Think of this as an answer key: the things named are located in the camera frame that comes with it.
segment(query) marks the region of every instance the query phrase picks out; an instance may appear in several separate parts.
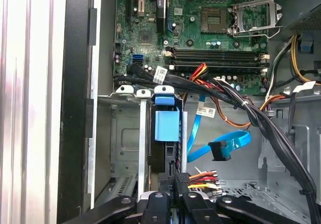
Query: motherboard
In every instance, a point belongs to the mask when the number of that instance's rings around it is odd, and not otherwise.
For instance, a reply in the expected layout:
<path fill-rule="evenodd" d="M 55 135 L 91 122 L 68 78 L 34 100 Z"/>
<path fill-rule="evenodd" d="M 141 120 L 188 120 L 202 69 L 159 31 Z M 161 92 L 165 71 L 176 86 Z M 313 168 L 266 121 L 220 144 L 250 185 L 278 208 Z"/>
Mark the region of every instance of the motherboard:
<path fill-rule="evenodd" d="M 205 62 L 241 94 L 264 94 L 270 8 L 265 0 L 117 0 L 114 74 L 136 63 L 188 78 Z"/>

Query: white label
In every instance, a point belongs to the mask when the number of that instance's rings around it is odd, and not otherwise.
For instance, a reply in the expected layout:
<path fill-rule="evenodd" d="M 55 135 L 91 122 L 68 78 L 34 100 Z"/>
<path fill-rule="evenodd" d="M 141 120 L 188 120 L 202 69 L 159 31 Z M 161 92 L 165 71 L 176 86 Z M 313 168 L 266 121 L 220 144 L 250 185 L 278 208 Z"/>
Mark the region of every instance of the white label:
<path fill-rule="evenodd" d="M 293 92 L 300 92 L 302 90 L 312 89 L 315 85 L 315 81 L 306 82 L 303 85 L 296 86 Z"/>
<path fill-rule="evenodd" d="M 153 82 L 162 85 L 167 74 L 167 69 L 157 66 Z"/>
<path fill-rule="evenodd" d="M 174 16 L 182 16 L 183 8 L 174 8 Z"/>
<path fill-rule="evenodd" d="M 215 108 L 211 108 L 211 107 L 198 107 L 196 114 L 197 115 L 201 115 L 201 116 L 205 116 L 205 117 L 210 117 L 210 118 L 214 118 L 215 116 L 215 112 L 216 109 Z"/>

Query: blue sata port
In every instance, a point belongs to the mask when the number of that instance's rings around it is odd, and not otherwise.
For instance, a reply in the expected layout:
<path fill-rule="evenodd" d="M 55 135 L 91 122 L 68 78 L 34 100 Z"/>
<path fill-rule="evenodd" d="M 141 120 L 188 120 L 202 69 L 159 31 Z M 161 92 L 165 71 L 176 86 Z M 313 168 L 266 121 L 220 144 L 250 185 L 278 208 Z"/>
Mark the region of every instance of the blue sata port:
<path fill-rule="evenodd" d="M 143 61 L 144 60 L 144 55 L 142 55 L 142 54 L 133 54 L 131 59 L 133 61 Z"/>

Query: screw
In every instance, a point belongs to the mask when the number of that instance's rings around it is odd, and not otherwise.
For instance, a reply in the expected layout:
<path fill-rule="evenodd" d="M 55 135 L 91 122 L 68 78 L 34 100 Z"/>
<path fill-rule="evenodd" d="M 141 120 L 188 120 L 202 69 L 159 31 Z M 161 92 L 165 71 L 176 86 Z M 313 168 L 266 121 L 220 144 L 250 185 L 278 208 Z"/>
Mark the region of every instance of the screw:
<path fill-rule="evenodd" d="M 189 193 L 189 197 L 190 197 L 190 198 L 195 198 L 195 197 L 196 197 L 196 194 L 193 193 L 193 192 L 191 192 L 191 193 Z"/>
<path fill-rule="evenodd" d="M 123 200 L 121 200 L 121 203 L 128 204 L 128 203 L 130 203 L 130 199 L 129 198 L 124 198 Z"/>
<path fill-rule="evenodd" d="M 156 197 L 156 198 L 162 198 L 163 195 L 162 195 L 161 193 L 157 193 L 157 194 L 155 195 L 155 197 Z"/>
<path fill-rule="evenodd" d="M 232 203 L 232 199 L 228 197 L 224 197 L 222 200 L 227 204 Z"/>

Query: green circuit board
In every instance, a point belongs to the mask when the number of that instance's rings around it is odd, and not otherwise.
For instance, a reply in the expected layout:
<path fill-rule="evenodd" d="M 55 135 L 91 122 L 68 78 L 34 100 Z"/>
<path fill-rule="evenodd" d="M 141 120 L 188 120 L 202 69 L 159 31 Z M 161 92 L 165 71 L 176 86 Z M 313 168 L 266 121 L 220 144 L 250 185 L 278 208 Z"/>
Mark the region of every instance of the green circuit board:
<path fill-rule="evenodd" d="M 228 13 L 229 6 L 250 2 L 252 0 L 168 0 L 167 23 L 165 34 L 156 30 L 156 0 L 145 0 L 144 16 L 131 13 L 126 16 L 127 0 L 117 0 L 115 43 L 121 46 L 119 62 L 114 66 L 114 73 L 125 74 L 131 63 L 132 54 L 143 54 L 144 65 L 155 69 L 158 65 L 165 65 L 165 46 L 177 49 L 216 49 L 229 51 L 266 52 L 266 38 L 260 37 L 253 42 L 253 38 L 233 38 L 226 34 L 227 25 L 232 21 Z M 208 17 L 213 28 L 204 24 L 204 17 Z M 265 26 L 267 22 L 266 6 L 259 6 L 245 10 L 243 23 L 246 28 Z M 220 42 L 220 46 L 213 46 L 213 42 Z M 262 76 L 259 74 L 245 74 L 242 82 L 242 93 L 248 95 L 263 94 Z"/>

